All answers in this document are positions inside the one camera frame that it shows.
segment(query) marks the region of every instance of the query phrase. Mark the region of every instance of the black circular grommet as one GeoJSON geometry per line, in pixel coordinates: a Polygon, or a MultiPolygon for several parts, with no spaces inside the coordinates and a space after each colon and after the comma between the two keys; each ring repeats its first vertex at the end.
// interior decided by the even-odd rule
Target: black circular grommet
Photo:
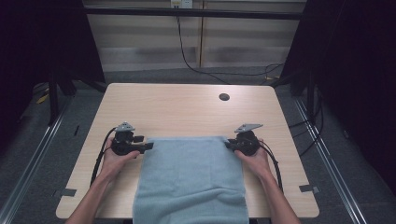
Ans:
{"type": "Polygon", "coordinates": [[[227,93],[222,93],[222,94],[219,96],[219,98],[220,98],[220,100],[222,100],[222,101],[228,101],[228,100],[230,100],[230,95],[227,94],[227,93]]]}

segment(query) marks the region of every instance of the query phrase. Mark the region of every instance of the cloth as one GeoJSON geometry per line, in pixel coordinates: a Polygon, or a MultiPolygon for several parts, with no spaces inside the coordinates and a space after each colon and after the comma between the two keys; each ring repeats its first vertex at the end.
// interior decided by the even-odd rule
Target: cloth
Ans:
{"type": "Polygon", "coordinates": [[[248,223],[241,161],[225,137],[154,138],[145,152],[135,224],[248,223]]]}

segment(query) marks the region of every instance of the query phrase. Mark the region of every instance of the gray carpet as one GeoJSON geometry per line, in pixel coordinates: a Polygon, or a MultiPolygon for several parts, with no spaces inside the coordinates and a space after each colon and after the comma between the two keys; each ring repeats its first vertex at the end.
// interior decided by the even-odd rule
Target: gray carpet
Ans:
{"type": "MultiPolygon", "coordinates": [[[[270,77],[279,75],[279,69],[270,77]]],[[[213,68],[211,72],[233,72],[256,74],[262,68],[213,68]]],[[[232,84],[258,85],[263,76],[226,76],[217,75],[232,84]]],[[[107,83],[146,82],[146,83],[201,83],[221,84],[221,81],[204,74],[196,74],[186,69],[162,71],[141,71],[133,73],[106,74],[107,83]]],[[[76,83],[78,92],[65,113],[64,120],[55,135],[44,160],[35,174],[21,206],[12,223],[63,223],[55,216],[59,198],[53,197],[57,189],[63,189],[68,181],[78,153],[84,143],[96,110],[103,94],[90,87],[76,83]]],[[[301,122],[295,99],[290,96],[289,86],[276,88],[276,94],[289,125],[301,122]]],[[[360,204],[368,223],[396,223],[396,199],[382,182],[374,169],[366,162],[353,142],[345,138],[342,124],[324,104],[324,128],[322,137],[332,153],[341,174],[350,187],[352,194],[360,204]]],[[[20,131],[8,146],[7,154],[0,159],[0,204],[3,205],[9,193],[16,185],[33,151],[41,140],[49,120],[49,102],[35,104],[35,99],[22,119],[20,131]]],[[[320,114],[317,116],[321,125],[320,114]]],[[[297,149],[302,152],[311,143],[304,125],[290,128],[297,149]]],[[[353,223],[343,201],[339,196],[319,154],[312,147],[301,157],[310,183],[318,186],[320,192],[315,195],[320,214],[316,218],[304,218],[303,223],[353,223]]],[[[97,220],[96,223],[122,223],[122,220],[97,220]]]]}

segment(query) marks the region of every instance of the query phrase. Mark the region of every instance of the metal bracket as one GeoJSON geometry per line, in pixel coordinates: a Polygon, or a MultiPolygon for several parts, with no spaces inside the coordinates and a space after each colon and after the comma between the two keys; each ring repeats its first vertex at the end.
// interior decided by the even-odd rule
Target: metal bracket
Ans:
{"type": "Polygon", "coordinates": [[[129,132],[129,131],[134,131],[134,127],[129,124],[128,122],[124,121],[122,124],[120,124],[116,130],[117,133],[118,132],[129,132]]]}

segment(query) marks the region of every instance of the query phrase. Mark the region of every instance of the table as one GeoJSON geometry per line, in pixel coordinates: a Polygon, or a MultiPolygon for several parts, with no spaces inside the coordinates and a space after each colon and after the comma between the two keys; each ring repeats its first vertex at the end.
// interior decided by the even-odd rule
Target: table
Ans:
{"type": "MultiPolygon", "coordinates": [[[[114,83],[107,88],[66,186],[77,192],[74,197],[62,197],[57,217],[68,218],[77,207],[89,189],[92,169],[106,134],[123,121],[136,128],[136,135],[146,137],[223,135],[235,138],[233,131],[241,124],[261,123],[263,127],[254,133],[264,139],[279,161],[283,188],[290,205],[298,217],[318,215],[312,191],[300,191],[299,186],[309,183],[273,88],[114,83]],[[220,100],[222,93],[227,93],[230,99],[220,100]]],[[[107,189],[97,217],[132,217],[143,157],[139,156],[125,165],[107,189]]],[[[260,181],[245,164],[243,169],[249,216],[269,217],[260,181]]]]}

